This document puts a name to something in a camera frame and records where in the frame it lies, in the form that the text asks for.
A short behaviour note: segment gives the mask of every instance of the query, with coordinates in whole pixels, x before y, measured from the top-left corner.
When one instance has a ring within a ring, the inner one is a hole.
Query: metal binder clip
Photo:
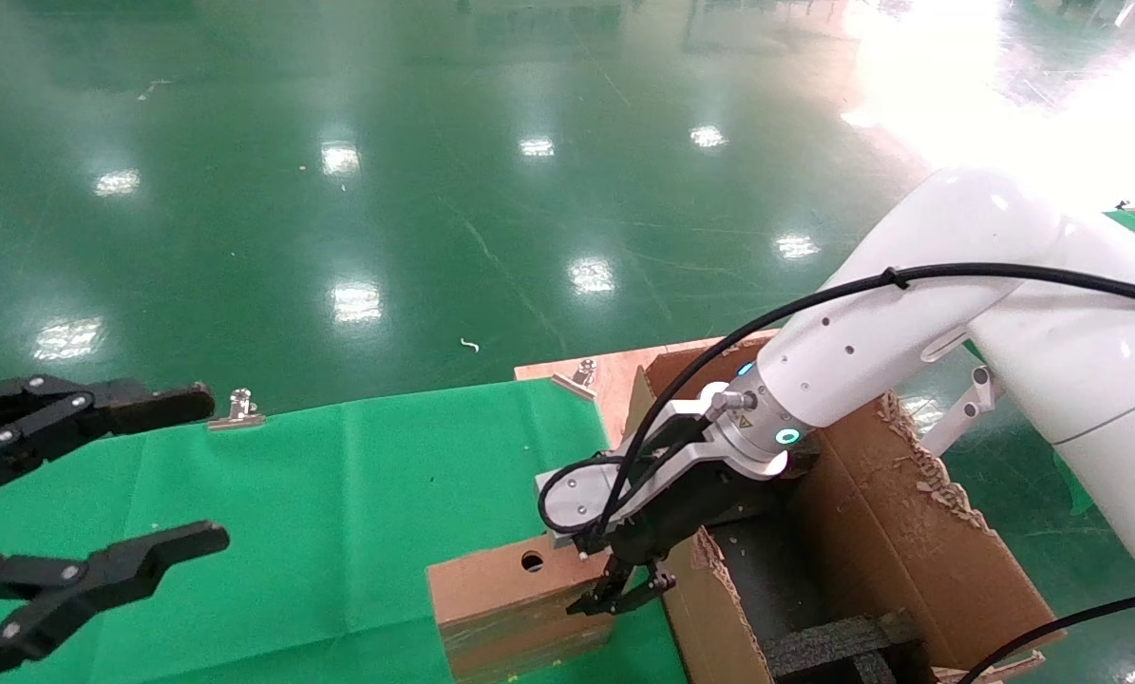
[[[258,414],[258,409],[259,407],[251,402],[250,389],[245,389],[245,387],[234,389],[229,394],[229,416],[208,421],[208,429],[216,432],[237,428],[253,428],[255,424],[263,424],[267,416]]]
[[[594,392],[591,388],[595,377],[597,377],[597,363],[594,360],[583,360],[571,377],[564,377],[556,372],[550,377],[550,380],[563,389],[571,390],[572,395],[591,402],[597,398],[597,392]]]

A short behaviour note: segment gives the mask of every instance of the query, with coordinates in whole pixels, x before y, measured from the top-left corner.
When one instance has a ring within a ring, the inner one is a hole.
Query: cardboard box
[[[568,615],[600,579],[608,554],[581,559],[541,534],[428,566],[440,641],[459,684],[490,684],[600,648],[609,615]]]
[[[764,341],[712,362],[678,398],[728,380]],[[628,432],[655,394],[701,348],[662,354],[633,378]],[[1053,619],[1010,550],[972,509],[940,459],[919,447],[896,395],[815,434],[819,456],[789,499],[789,518],[829,619],[905,610],[931,665],[967,669],[1015,636]],[[695,684],[771,683],[740,590],[705,530],[676,546],[666,594],[681,658]]]

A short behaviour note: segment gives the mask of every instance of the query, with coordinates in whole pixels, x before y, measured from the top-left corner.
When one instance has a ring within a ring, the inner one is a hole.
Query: white robotic arm
[[[1100,213],[1063,213],[1004,174],[957,168],[909,194],[824,286],[885,267],[967,261],[1135,284],[1135,235]],[[653,506],[698,464],[722,463],[750,480],[779,475],[783,450],[801,434],[835,423],[969,338],[1135,558],[1135,302],[1014,278],[931,278],[796,314],[726,389],[707,387],[698,402],[671,402],[657,416],[653,429],[661,431],[674,420],[688,429],[689,416],[713,424],[675,447],[609,529]],[[573,473],[570,487],[554,482],[545,492],[548,521],[571,527],[595,517],[615,468],[598,463]],[[538,476],[539,490],[550,475]]]

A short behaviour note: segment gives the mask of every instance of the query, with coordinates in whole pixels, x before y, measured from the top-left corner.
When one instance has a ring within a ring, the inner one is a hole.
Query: black cable
[[[774,311],[748,321],[748,323],[742,324],[741,328],[733,330],[733,332],[728,335],[728,337],[716,341],[709,349],[703,352],[698,358],[693,360],[692,363],[686,366],[683,371],[678,373],[674,380],[667,385],[663,392],[661,392],[658,397],[655,397],[653,406],[650,406],[650,408],[646,412],[639,423],[639,428],[637,428],[636,432],[633,432],[631,445],[627,448],[627,453],[620,456],[621,461],[619,464],[619,472],[616,472],[616,478],[614,480],[614,489],[609,490],[609,497],[605,503],[605,507],[602,509],[602,515],[597,516],[597,518],[592,521],[592,523],[597,525],[597,531],[600,531],[598,533],[603,534],[603,532],[605,532],[605,529],[609,523],[609,518],[614,515],[615,510],[619,510],[620,503],[622,503],[620,501],[622,485],[629,481],[629,476],[631,476],[631,467],[633,466],[633,463],[636,463],[633,454],[638,454],[640,447],[642,447],[642,442],[647,438],[647,432],[649,432],[650,424],[655,420],[655,416],[659,415],[659,412],[664,411],[664,406],[667,406],[667,402],[670,402],[672,396],[679,392],[681,387],[683,387],[690,378],[696,375],[703,366],[709,363],[711,360],[715,360],[716,356],[730,347],[735,346],[737,343],[748,335],[754,333],[756,330],[766,328],[768,324],[774,324],[780,319],[794,315],[798,312],[805,311],[805,309],[815,307],[818,306],[818,304],[847,297],[847,295],[857,295],[861,294],[861,292],[878,289],[878,287],[889,285],[896,285],[901,289],[907,289],[910,281],[923,280],[924,278],[1019,278],[1019,280],[1040,280],[1058,285],[1069,285],[1073,287],[1079,287],[1081,289],[1104,292],[1104,294],[1118,295],[1119,297],[1126,297],[1127,299],[1135,301],[1135,285],[1132,282],[1111,280],[1111,278],[1102,278],[1092,276],[1091,273],[1071,272],[1070,270],[1065,269],[1024,264],[957,263],[914,267],[899,270],[889,268],[888,270],[884,270],[883,273],[880,273],[880,276],[859,278],[858,280],[836,285],[830,287],[829,289],[814,292],[814,294],[798,298],[794,302],[785,304],[785,306],[776,307]],[[557,481],[552,478],[549,483]],[[538,499],[538,512],[541,514],[543,521],[548,524],[548,527],[555,529],[556,526],[550,523],[545,515],[545,492],[548,492],[548,490],[549,485],[543,488],[543,493]],[[633,492],[636,492],[636,489],[631,487],[631,492],[628,492],[624,499],[629,500],[629,497],[631,497]]]
[[[1073,627],[1078,623],[1086,623],[1088,619],[1095,619],[1096,617],[1115,614],[1115,611],[1126,611],[1128,609],[1135,609],[1135,597],[1128,597],[1127,599],[1120,599],[1119,601],[1111,601],[1110,603],[1095,606],[1092,607],[1092,609],[1076,611],[1074,615],[1067,615],[1066,617],[1054,619],[1052,623],[1042,624],[1042,626],[1033,628],[1031,632],[1020,634],[1015,640],[1011,640],[1009,644],[1002,645],[1001,649],[989,653],[989,657],[976,664],[974,668],[968,670],[967,675],[961,676],[958,684],[974,683],[974,681],[992,667],[993,664],[1000,661],[1002,658],[1009,657],[1009,655],[1023,649],[1023,647],[1026,647],[1027,644],[1031,644],[1031,642],[1040,640],[1042,636],[1048,636],[1053,632],[1061,631],[1061,628]]]
[[[653,462],[650,463],[649,466],[647,466],[647,471],[649,472],[658,471],[659,466],[664,463],[663,459],[654,459],[650,458],[650,456],[641,456],[640,459],[644,459],[644,462]],[[583,529],[588,529],[590,524],[596,523],[597,518],[600,517],[600,514],[594,516],[592,520],[588,521],[588,523],[580,523],[580,524],[554,523],[554,521],[550,520],[550,515],[546,512],[546,495],[550,492],[550,487],[558,484],[558,482],[562,481],[564,476],[571,475],[571,473],[575,471],[582,471],[585,467],[590,467],[594,465],[620,465],[620,464],[622,464],[622,456],[602,456],[598,453],[594,454],[591,458],[581,459],[581,462],[572,463],[568,466],[558,468],[558,471],[555,471],[554,475],[550,475],[548,480],[546,480],[546,485],[541,488],[541,492],[538,493],[538,515],[541,516],[541,523],[545,523],[546,529],[553,529],[555,532],[558,532],[560,534],[574,534],[577,532],[583,531]],[[640,478],[640,483],[637,484],[636,487],[631,487],[631,492],[628,492],[625,497],[619,500],[620,506],[624,506],[627,501],[631,500],[633,493],[636,493],[639,490],[639,487],[641,487],[642,481],[644,478]]]

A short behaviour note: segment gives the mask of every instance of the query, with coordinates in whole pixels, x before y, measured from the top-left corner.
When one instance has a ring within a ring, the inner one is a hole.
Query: green cloth
[[[540,533],[532,476],[604,442],[592,404],[545,380],[95,441],[0,489],[0,552],[84,558],[202,518],[230,548],[0,682],[448,683],[424,567]],[[655,602],[602,650],[520,681],[684,675]]]

